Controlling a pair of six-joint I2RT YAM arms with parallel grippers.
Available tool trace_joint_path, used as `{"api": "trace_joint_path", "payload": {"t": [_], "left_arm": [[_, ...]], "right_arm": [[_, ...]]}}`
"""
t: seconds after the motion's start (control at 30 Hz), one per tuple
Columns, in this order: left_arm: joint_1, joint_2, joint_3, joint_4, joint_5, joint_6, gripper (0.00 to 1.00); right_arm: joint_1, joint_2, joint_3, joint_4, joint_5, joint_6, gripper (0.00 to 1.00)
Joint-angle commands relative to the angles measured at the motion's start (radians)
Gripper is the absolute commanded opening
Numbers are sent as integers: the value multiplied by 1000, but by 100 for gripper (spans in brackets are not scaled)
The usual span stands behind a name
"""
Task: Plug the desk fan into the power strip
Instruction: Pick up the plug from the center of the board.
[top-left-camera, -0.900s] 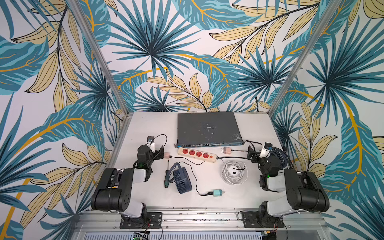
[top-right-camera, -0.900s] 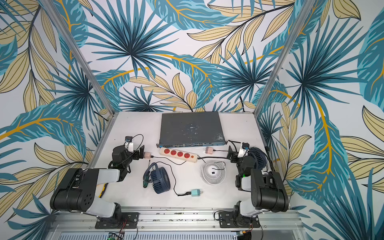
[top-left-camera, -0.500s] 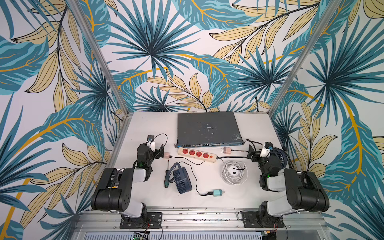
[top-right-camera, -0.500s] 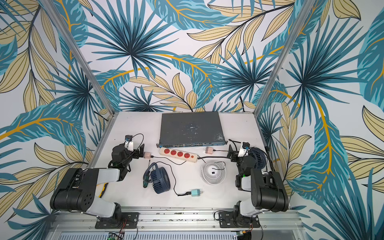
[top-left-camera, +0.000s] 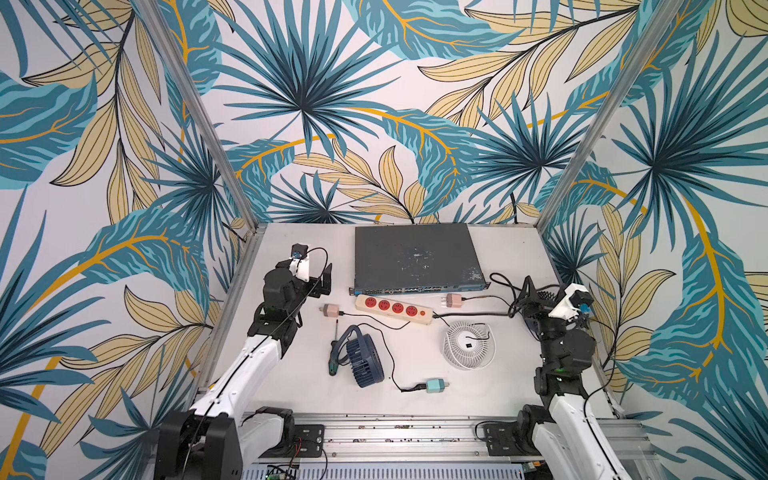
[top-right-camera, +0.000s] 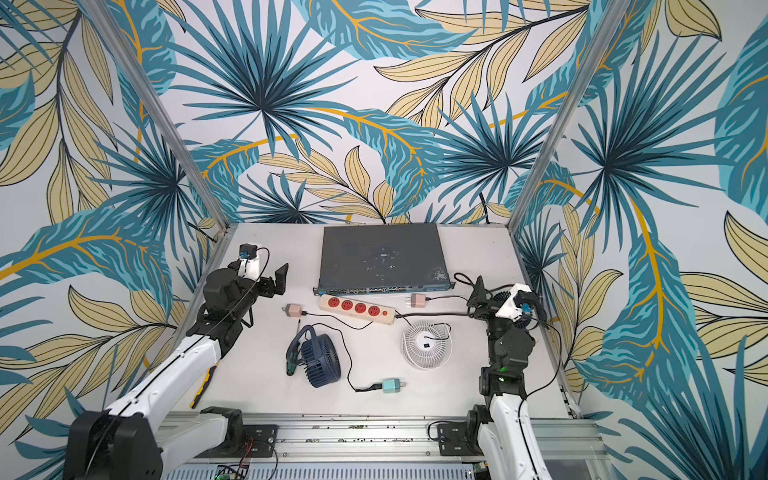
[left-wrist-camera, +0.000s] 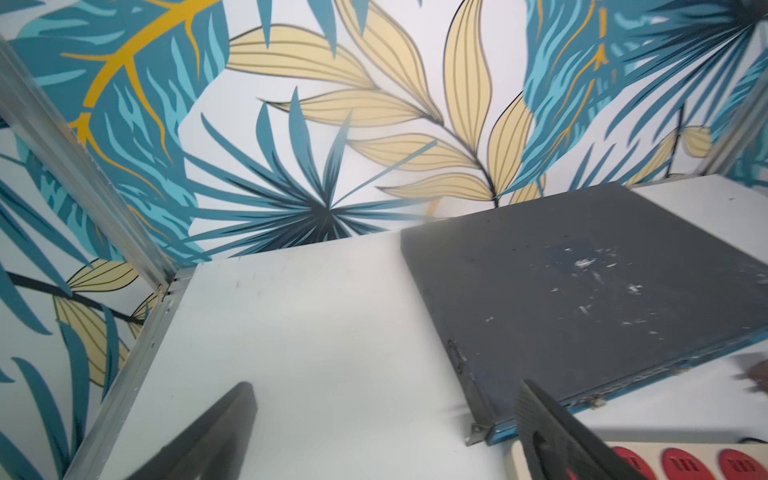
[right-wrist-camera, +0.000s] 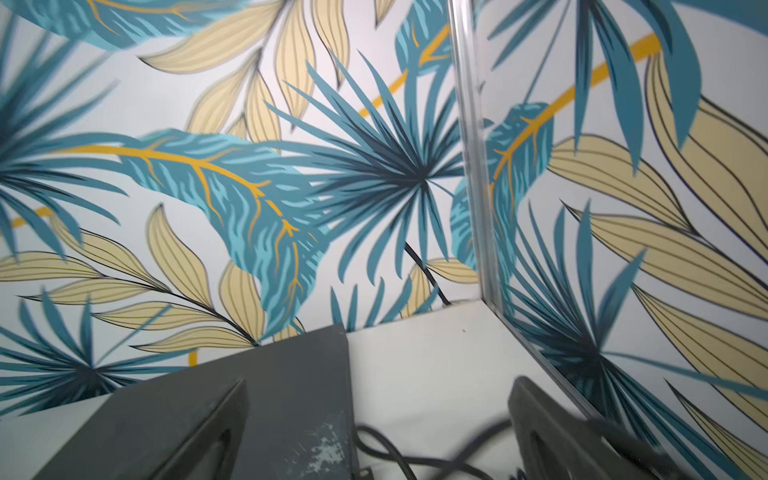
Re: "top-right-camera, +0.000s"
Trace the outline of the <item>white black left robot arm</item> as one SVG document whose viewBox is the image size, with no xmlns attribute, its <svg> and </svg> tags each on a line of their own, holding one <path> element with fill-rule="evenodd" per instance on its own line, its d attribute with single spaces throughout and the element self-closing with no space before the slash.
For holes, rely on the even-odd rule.
<svg viewBox="0 0 768 480">
<path fill-rule="evenodd" d="M 289 267 L 259 276 L 248 260 L 210 273 L 204 302 L 179 347 L 136 387 L 105 410 L 86 411 L 70 426 L 63 478 L 160 479 L 208 451 L 237 455 L 248 448 L 242 413 L 208 407 L 161 433 L 161 424 L 199 377 L 218 364 L 246 327 L 260 297 L 284 294 Z"/>
</svg>

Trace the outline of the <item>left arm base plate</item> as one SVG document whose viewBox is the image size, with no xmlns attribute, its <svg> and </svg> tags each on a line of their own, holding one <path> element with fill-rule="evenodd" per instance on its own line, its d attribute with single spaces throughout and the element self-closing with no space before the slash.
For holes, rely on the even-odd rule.
<svg viewBox="0 0 768 480">
<path fill-rule="evenodd" d="M 269 458 L 273 455 L 279 426 L 242 425 L 229 428 L 224 441 L 197 455 L 197 458 Z"/>
</svg>

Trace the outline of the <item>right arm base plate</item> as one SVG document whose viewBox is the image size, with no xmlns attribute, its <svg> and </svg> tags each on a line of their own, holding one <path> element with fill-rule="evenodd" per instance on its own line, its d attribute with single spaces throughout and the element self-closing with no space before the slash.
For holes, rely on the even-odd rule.
<svg viewBox="0 0 768 480">
<path fill-rule="evenodd" d="M 470 435 L 467 424 L 462 422 L 438 422 L 436 438 L 442 457 L 482 457 L 477 441 Z"/>
</svg>

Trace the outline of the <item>teal USB power adapter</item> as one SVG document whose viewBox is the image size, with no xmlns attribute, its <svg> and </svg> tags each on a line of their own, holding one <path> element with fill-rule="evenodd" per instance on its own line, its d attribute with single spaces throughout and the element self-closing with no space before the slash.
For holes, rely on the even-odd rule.
<svg viewBox="0 0 768 480">
<path fill-rule="evenodd" d="M 386 394 L 399 393 L 406 383 L 398 378 L 389 378 L 381 382 L 381 390 Z"/>
</svg>

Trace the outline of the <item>beige red power strip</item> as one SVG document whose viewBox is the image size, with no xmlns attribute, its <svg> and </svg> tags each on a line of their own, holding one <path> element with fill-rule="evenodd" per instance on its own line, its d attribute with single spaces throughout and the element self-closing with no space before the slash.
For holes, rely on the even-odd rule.
<svg viewBox="0 0 768 480">
<path fill-rule="evenodd" d="M 393 308 L 363 300 L 354 300 L 333 295 L 320 296 L 318 307 L 322 311 L 334 315 L 345 315 L 351 318 L 384 325 L 392 325 L 396 318 L 396 312 Z"/>
</svg>

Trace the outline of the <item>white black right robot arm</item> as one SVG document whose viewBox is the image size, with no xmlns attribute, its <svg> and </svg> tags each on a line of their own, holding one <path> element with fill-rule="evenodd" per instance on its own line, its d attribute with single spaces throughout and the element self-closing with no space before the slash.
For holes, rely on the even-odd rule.
<svg viewBox="0 0 768 480">
<path fill-rule="evenodd" d="M 484 402 L 467 415 L 466 444 L 484 457 L 493 479 L 549 479 L 532 426 L 524 375 L 536 344 L 529 326 L 547 321 L 544 307 L 526 284 L 494 293 L 478 277 L 467 309 L 472 319 L 486 324 L 488 365 L 479 376 Z"/>
</svg>

